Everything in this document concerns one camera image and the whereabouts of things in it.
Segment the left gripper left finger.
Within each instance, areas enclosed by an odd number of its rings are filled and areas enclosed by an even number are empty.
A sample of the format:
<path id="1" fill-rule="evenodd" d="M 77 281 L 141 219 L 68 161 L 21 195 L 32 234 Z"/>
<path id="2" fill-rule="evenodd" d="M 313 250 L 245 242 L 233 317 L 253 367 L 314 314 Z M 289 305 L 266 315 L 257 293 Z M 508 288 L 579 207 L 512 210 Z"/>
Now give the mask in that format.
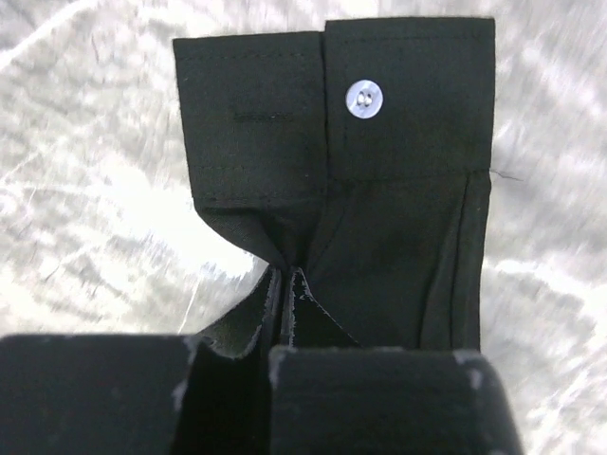
<path id="1" fill-rule="evenodd" d="M 282 294 L 268 269 L 194 335 L 1 340 L 5 454 L 264 454 L 267 353 Z"/>

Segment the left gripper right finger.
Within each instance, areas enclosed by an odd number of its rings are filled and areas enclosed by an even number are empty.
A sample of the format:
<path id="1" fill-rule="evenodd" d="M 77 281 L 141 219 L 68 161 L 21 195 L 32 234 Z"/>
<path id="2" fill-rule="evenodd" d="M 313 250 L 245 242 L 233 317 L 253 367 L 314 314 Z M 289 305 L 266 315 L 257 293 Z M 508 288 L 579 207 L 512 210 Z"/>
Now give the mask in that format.
<path id="1" fill-rule="evenodd" d="M 479 352 L 352 347 L 294 269 L 269 354 L 272 454 L 521 454 Z"/>

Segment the black long sleeve shirt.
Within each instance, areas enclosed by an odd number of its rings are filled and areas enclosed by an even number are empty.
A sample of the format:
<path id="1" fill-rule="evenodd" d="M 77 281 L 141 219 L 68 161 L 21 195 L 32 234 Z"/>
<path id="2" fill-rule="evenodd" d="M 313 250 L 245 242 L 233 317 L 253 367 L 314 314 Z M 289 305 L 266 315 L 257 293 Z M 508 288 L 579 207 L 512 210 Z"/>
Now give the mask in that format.
<path id="1" fill-rule="evenodd" d="M 476 349 L 495 22 L 176 39 L 193 205 L 360 346 Z"/>

